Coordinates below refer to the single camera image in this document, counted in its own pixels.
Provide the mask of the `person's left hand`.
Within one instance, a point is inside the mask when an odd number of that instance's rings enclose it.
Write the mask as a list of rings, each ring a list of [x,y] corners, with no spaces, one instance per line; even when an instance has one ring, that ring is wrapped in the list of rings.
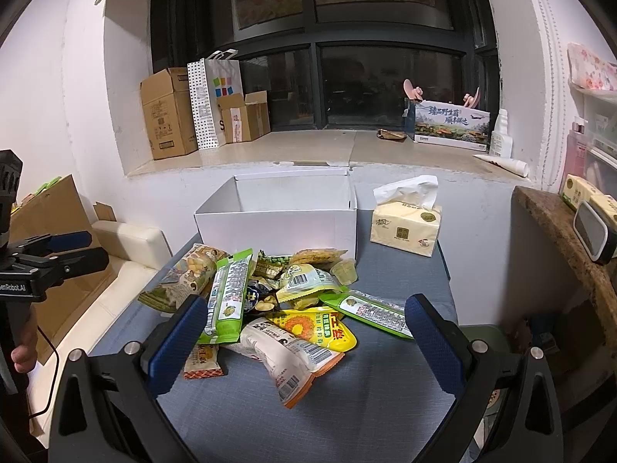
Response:
[[[34,370],[38,361],[38,322],[32,306],[21,332],[19,345],[12,352],[12,360],[18,373],[27,374]]]

